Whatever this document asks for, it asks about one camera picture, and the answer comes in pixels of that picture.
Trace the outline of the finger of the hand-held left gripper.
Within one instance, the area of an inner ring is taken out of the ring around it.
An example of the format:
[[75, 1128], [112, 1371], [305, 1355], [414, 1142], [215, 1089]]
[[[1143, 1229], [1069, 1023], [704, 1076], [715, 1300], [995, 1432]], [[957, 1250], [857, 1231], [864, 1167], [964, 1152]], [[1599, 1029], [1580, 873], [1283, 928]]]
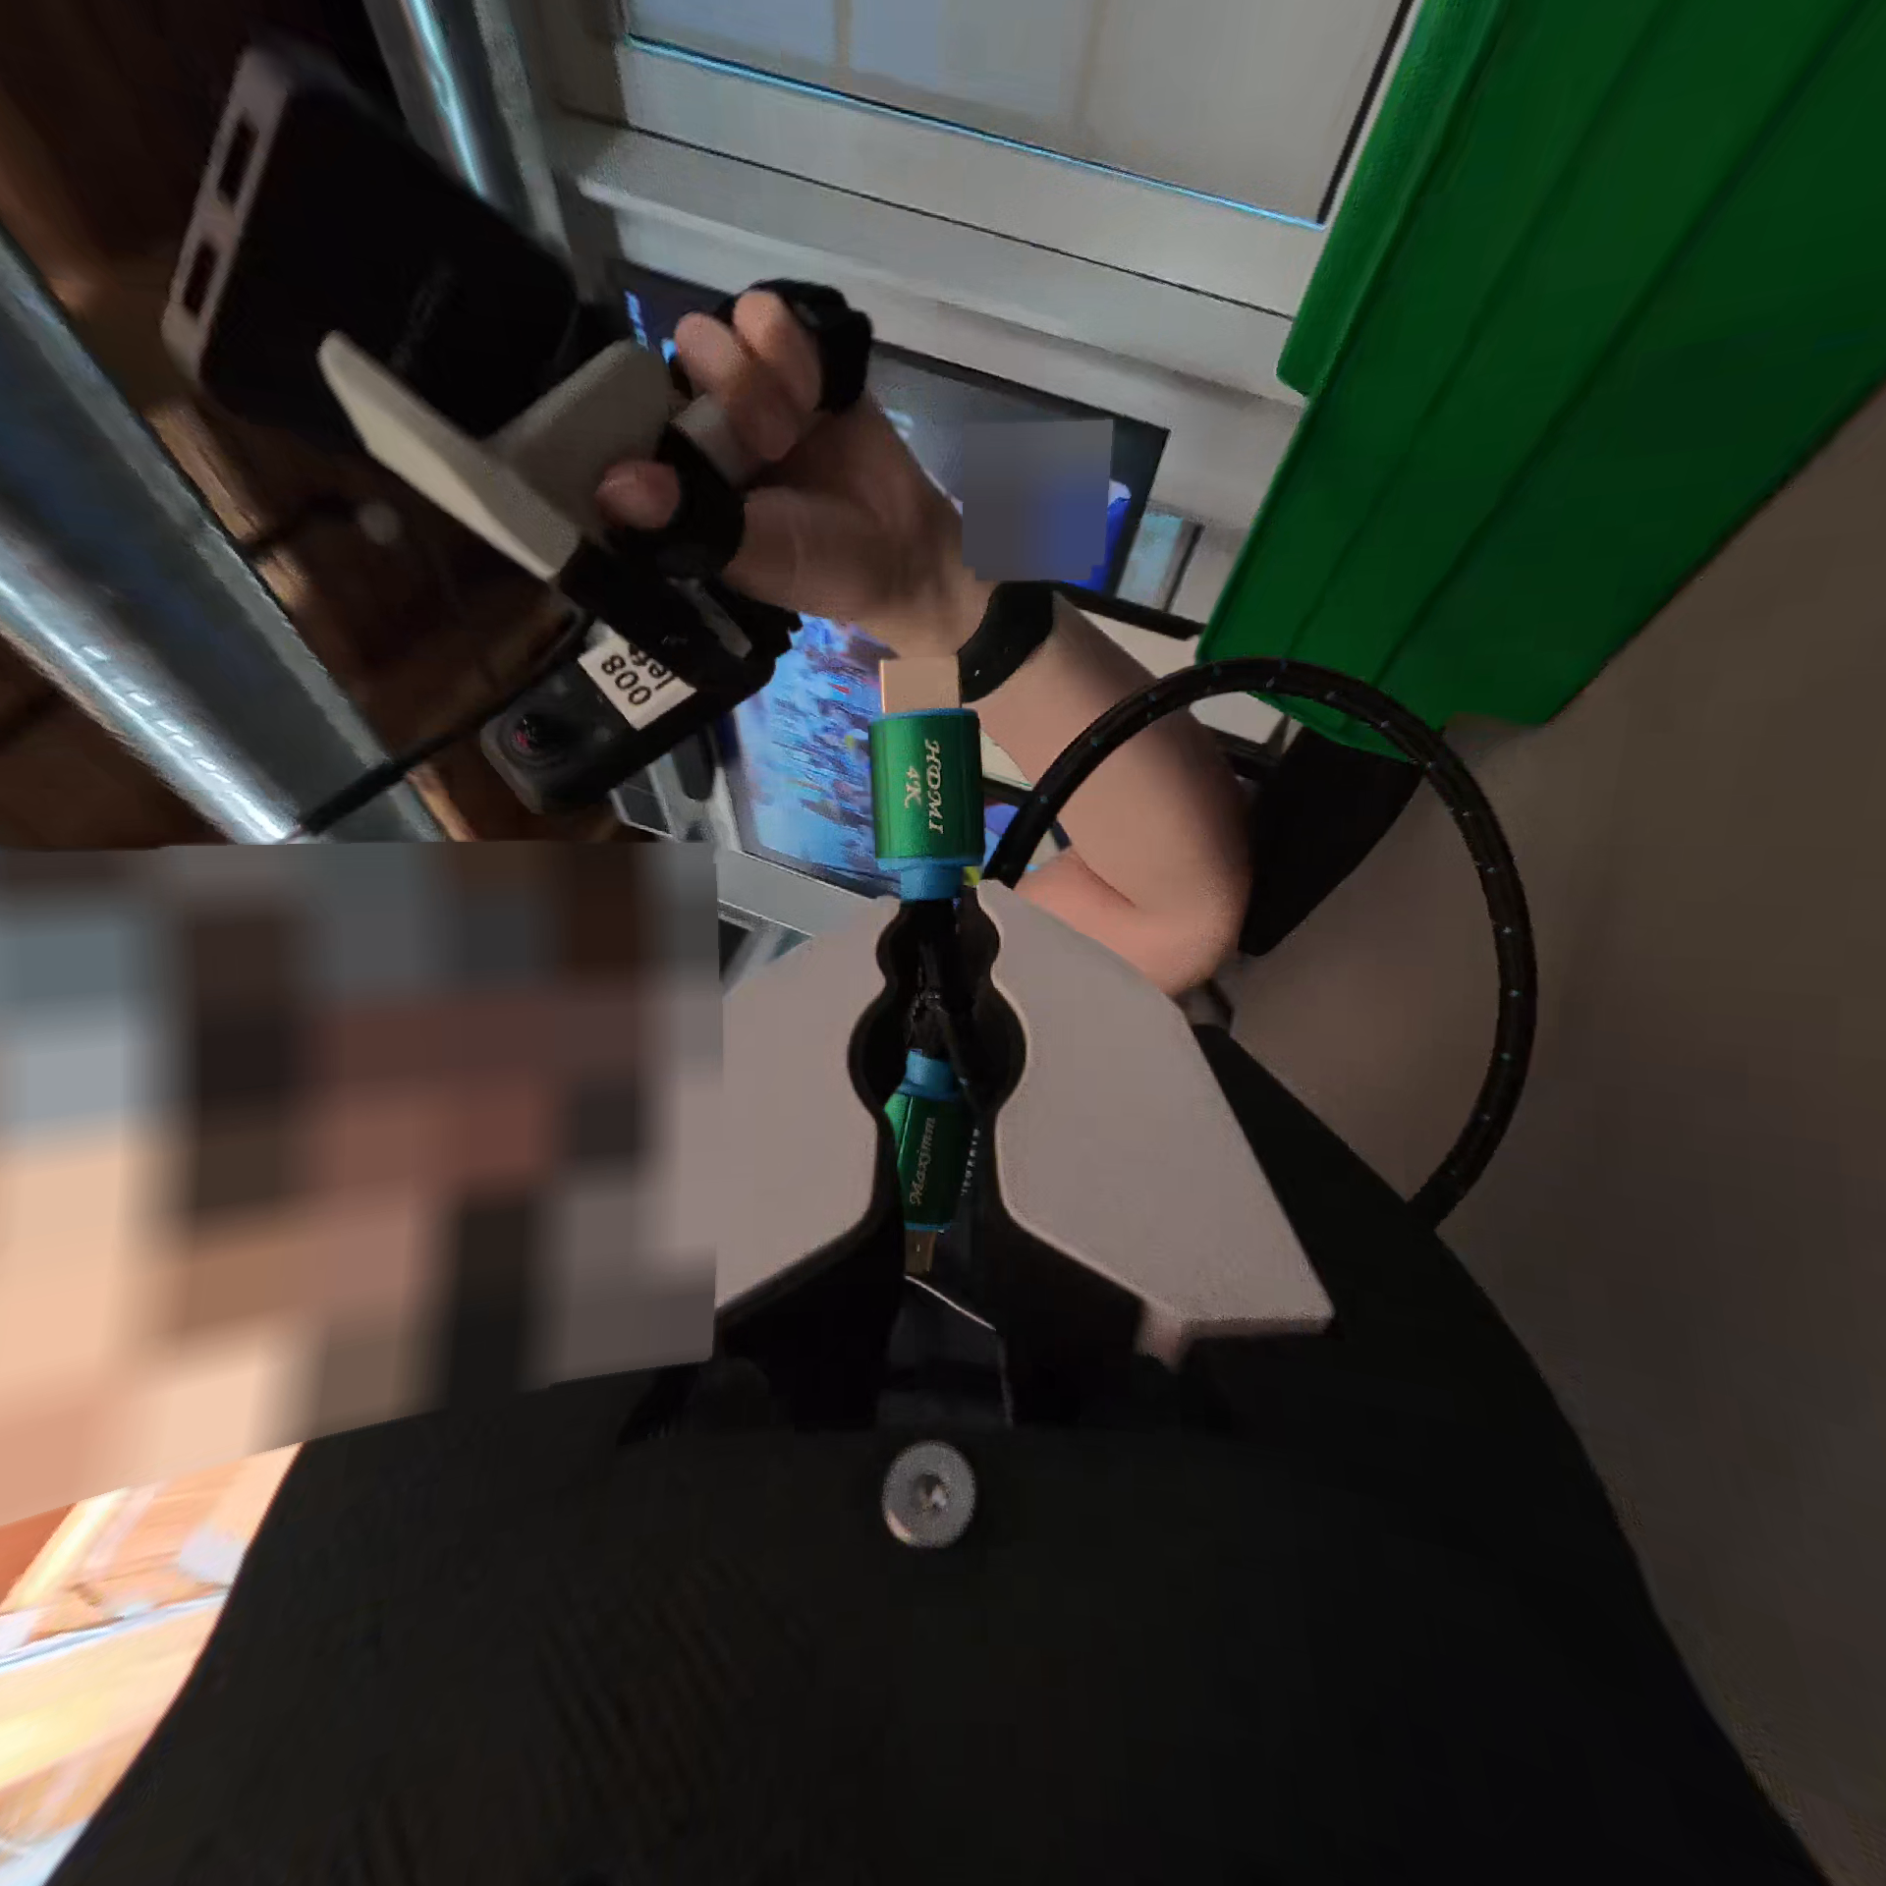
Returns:
[[461, 435], [344, 331], [324, 336], [320, 372], [362, 452], [381, 469], [482, 537], [532, 579], [565, 579], [583, 531], [509, 460]]

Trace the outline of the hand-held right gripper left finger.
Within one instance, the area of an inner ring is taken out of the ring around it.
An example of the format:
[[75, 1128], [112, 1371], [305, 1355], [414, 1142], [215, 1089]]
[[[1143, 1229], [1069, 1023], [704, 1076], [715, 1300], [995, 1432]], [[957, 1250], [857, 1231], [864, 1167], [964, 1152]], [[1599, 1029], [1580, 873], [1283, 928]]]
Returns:
[[722, 1001], [721, 1317], [864, 1229], [904, 1279], [904, 1225], [880, 1180], [881, 1113], [852, 1079], [854, 1033], [886, 992], [880, 945], [897, 913], [897, 900], [862, 902]]

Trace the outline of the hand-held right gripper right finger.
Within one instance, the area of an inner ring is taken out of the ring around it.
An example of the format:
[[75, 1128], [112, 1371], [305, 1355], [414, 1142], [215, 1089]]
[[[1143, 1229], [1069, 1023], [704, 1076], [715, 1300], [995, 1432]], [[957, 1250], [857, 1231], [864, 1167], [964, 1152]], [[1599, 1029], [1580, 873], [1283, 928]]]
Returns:
[[1185, 1012], [1123, 955], [1006, 885], [991, 986], [1020, 1023], [995, 1120], [1010, 1222], [1133, 1300], [1133, 1353], [1315, 1335], [1335, 1301]]

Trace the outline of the grey multi-port hub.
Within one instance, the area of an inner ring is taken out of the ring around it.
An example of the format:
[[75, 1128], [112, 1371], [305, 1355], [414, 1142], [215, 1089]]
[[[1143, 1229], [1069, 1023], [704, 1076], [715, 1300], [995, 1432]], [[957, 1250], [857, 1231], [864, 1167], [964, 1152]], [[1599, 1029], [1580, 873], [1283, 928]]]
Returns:
[[622, 321], [331, 56], [258, 37], [210, 138], [161, 336], [238, 419], [355, 456], [320, 372], [332, 331], [490, 436]]

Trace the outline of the black braided cable green plugs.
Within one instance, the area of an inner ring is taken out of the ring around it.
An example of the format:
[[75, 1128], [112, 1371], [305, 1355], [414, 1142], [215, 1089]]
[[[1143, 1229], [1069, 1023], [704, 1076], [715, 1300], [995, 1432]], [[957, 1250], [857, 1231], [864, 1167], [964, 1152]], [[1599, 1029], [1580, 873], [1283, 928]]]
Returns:
[[976, 1023], [964, 955], [959, 900], [969, 873], [1018, 885], [1075, 790], [1160, 720], [1205, 698], [1260, 692], [1315, 703], [1365, 723], [1416, 767], [1448, 809], [1475, 866], [1500, 973], [1486, 1079], [1447, 1161], [1418, 1187], [1413, 1212], [1443, 1225], [1479, 1182], [1508, 1141], [1529, 1076], [1540, 1018], [1540, 964], [1527, 890], [1511, 838], [1475, 773], [1423, 717], [1370, 683], [1290, 657], [1210, 660], [1157, 678], [1107, 709], [1027, 790], [1000, 843], [983, 843], [976, 712], [957, 660], [886, 660], [881, 712], [869, 724], [871, 832], [880, 869], [899, 885], [904, 921], [916, 935], [909, 1001], [909, 1069], [886, 1099], [897, 1145], [899, 1214], [909, 1276], [925, 1276], [937, 1238], [957, 1222], [964, 1174], [981, 1126], [995, 1116], [991, 1076], [976, 1064]]

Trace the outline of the green plastic bin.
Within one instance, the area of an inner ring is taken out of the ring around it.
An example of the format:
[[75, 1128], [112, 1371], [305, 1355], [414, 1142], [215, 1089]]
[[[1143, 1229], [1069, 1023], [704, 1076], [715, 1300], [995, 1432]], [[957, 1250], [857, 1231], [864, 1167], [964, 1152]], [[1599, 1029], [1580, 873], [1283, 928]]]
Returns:
[[1198, 644], [1540, 724], [1884, 382], [1884, 4], [1423, 4]]

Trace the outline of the person's left forearm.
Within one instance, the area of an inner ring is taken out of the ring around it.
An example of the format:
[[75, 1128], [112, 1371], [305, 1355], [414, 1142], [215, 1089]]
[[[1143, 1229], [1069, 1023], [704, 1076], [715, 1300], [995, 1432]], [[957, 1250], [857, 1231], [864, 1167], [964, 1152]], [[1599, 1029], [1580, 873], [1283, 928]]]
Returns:
[[[1150, 676], [1084, 609], [1054, 600], [1042, 648], [976, 704], [1026, 783]], [[1094, 935], [1163, 997], [1216, 978], [1251, 895], [1244, 800], [1207, 724], [1173, 712], [1123, 741], [1059, 814], [1069, 847], [1018, 893]]]

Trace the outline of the person's left hand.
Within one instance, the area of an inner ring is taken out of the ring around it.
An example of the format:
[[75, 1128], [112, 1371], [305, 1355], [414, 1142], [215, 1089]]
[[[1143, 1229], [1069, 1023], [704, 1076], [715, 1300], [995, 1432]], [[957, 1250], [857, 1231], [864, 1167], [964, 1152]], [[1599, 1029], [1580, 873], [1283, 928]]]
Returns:
[[714, 395], [759, 475], [721, 579], [784, 609], [854, 624], [894, 655], [952, 655], [991, 600], [952, 501], [862, 392], [826, 411], [817, 341], [778, 291], [674, 326], [674, 368]]

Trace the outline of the screen with colourful picture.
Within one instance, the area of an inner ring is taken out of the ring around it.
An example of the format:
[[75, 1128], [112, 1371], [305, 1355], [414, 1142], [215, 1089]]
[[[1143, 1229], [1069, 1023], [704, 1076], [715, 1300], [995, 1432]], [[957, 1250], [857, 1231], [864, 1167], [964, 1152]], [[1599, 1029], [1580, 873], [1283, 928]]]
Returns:
[[[1168, 426], [1033, 391], [937, 355], [871, 346], [869, 391], [925, 479], [964, 497], [964, 441], [976, 430], [1107, 425], [1104, 551], [1064, 579], [1116, 593], [1168, 452]], [[612, 793], [622, 825], [656, 838], [708, 838], [852, 895], [886, 890], [871, 856], [869, 720], [886, 648], [854, 624], [805, 618], [775, 683], [708, 723], [656, 771]]]

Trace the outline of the black wrist brace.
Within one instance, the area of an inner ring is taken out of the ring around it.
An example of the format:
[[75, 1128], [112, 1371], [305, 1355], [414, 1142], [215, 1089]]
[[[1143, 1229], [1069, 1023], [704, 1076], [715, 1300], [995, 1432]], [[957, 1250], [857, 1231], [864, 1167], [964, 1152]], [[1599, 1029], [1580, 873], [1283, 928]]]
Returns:
[[995, 583], [973, 633], [957, 648], [957, 694], [964, 704], [999, 694], [1047, 644], [1054, 603], [1047, 579]]

